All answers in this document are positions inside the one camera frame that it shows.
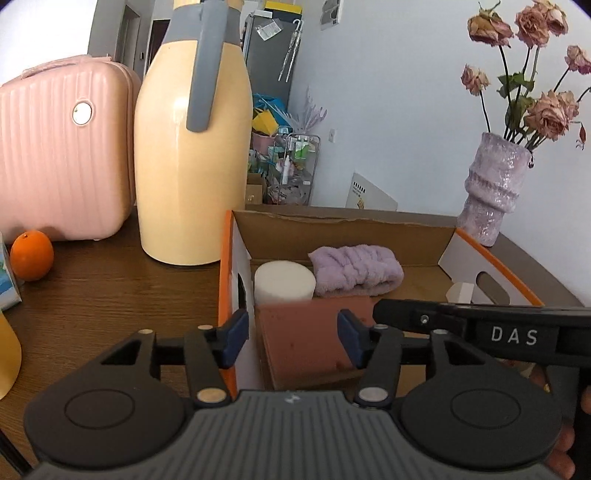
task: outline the glittery vase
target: glittery vase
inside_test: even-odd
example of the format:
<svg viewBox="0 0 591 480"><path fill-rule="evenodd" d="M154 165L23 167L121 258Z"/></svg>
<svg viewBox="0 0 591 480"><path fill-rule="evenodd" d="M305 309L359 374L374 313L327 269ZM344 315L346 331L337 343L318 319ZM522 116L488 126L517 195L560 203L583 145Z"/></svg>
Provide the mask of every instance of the glittery vase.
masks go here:
<svg viewBox="0 0 591 480"><path fill-rule="evenodd" d="M503 217L515 211L530 161L526 148L499 135L482 134L466 179L468 198L457 218L458 227L485 247L492 247Z"/></svg>

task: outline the doorway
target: doorway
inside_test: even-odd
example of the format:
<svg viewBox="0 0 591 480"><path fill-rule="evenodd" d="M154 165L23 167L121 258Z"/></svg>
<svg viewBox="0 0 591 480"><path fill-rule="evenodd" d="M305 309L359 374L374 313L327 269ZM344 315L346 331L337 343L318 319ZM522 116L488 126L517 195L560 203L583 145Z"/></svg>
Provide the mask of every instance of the doorway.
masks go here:
<svg viewBox="0 0 591 480"><path fill-rule="evenodd" d="M152 33L150 35L150 43L148 46L148 59L146 61L146 72L150 68L150 64L156 55L156 52L162 45L164 41L164 36L166 35L166 30L168 29L168 24L170 20L154 20L152 22Z"/></svg>
<svg viewBox="0 0 591 480"><path fill-rule="evenodd" d="M125 5L114 60L130 69L134 69L135 49L138 43L140 17L129 5Z"/></svg>

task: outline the black rod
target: black rod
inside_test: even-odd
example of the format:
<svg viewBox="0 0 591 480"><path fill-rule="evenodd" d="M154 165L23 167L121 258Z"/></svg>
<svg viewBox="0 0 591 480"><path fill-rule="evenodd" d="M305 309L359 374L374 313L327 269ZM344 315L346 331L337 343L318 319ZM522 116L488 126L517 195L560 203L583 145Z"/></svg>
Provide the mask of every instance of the black rod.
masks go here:
<svg viewBox="0 0 591 480"><path fill-rule="evenodd" d="M0 430L0 455L2 455L8 463L14 468L20 476L25 476L33 470L33 467L27 462L26 458L22 456L21 452L17 450L14 444L8 440L4 432Z"/></svg>

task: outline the human hand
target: human hand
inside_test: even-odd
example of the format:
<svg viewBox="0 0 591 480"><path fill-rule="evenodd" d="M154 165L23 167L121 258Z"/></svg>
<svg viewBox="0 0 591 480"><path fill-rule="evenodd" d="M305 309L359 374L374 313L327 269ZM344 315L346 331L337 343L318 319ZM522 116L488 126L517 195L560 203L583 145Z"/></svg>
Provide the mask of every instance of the human hand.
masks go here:
<svg viewBox="0 0 591 480"><path fill-rule="evenodd" d="M548 383L544 368L536 365L531 372L530 380L544 388ZM587 387L581 398L581 408L585 413L591 415L591 386ZM554 450L546 460L546 465L565 480L570 480L574 475L574 462L566 453L573 446L573 443L574 428L571 425L564 424Z"/></svg>

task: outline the screw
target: screw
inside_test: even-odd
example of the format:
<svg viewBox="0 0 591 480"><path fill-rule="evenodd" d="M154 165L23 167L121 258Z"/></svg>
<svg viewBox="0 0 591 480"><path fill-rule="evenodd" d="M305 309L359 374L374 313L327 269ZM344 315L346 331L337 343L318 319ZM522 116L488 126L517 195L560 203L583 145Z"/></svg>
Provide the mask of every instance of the screw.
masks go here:
<svg viewBox="0 0 591 480"><path fill-rule="evenodd" d="M197 399L203 403L220 403L228 395L221 388L204 388L197 392Z"/></svg>
<svg viewBox="0 0 591 480"><path fill-rule="evenodd" d="M358 396L363 401L379 403L388 398L388 392L381 387L365 387L359 390Z"/></svg>

